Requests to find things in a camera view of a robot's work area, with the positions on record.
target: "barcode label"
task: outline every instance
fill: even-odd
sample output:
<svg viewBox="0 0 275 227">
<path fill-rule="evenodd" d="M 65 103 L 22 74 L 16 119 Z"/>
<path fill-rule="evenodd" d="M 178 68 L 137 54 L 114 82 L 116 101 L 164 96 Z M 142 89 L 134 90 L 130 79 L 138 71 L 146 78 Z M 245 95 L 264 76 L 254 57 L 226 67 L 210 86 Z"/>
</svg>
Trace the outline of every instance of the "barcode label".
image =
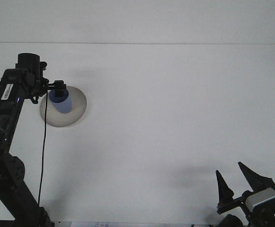
<svg viewBox="0 0 275 227">
<path fill-rule="evenodd" d="M 2 100 L 7 100 L 9 98 L 12 87 L 13 87 L 13 84 L 7 84 L 4 94 L 1 97 Z"/>
</svg>

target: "white wall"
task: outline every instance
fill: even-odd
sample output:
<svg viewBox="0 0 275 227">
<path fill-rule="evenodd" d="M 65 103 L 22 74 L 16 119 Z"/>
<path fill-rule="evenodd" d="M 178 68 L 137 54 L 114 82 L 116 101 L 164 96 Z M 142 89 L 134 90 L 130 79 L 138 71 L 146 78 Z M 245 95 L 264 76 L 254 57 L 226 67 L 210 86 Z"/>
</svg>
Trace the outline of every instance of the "white wall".
<svg viewBox="0 0 275 227">
<path fill-rule="evenodd" d="M 0 42 L 275 44 L 275 0 L 0 0 Z"/>
<path fill-rule="evenodd" d="M 237 197 L 250 189 L 238 161 L 275 180 L 275 1 L 38 2 L 0 1 L 0 77 L 33 52 L 48 62 L 45 77 L 88 98 L 79 124 L 48 127 L 41 203 L 52 220 L 217 223 L 216 169 Z M 42 136 L 39 106 L 27 101 L 10 152 L 34 196 Z"/>
</svg>

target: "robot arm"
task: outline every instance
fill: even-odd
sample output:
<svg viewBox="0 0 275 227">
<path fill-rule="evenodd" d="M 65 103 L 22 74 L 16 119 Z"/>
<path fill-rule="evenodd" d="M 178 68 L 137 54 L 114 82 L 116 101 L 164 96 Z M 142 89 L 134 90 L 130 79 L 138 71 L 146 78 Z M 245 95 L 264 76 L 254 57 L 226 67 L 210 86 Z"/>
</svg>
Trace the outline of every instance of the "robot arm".
<svg viewBox="0 0 275 227">
<path fill-rule="evenodd" d="M 53 227 L 24 182 L 25 166 L 9 153 L 25 99 L 37 103 L 49 89 L 65 89 L 63 81 L 49 84 L 43 78 L 46 62 L 31 53 L 18 55 L 15 69 L 5 70 L 0 81 L 0 200 L 14 216 L 14 227 Z"/>
</svg>

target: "black cable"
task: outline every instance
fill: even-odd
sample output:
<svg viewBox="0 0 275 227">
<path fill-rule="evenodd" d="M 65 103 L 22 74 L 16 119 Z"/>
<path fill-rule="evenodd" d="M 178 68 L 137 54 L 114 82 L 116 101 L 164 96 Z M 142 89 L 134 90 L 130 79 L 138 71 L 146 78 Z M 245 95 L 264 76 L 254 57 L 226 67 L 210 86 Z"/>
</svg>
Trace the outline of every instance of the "black cable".
<svg viewBox="0 0 275 227">
<path fill-rule="evenodd" d="M 41 198 L 41 190 L 43 183 L 43 175 L 44 175 L 44 144 L 46 141 L 46 132 L 47 132 L 47 107 L 48 107 L 48 90 L 46 92 L 46 106 L 44 110 L 44 141 L 43 141 L 43 155 L 42 155 L 42 173 L 41 173 L 41 182 L 39 184 L 39 192 L 38 192 L 38 206 Z"/>
</svg>

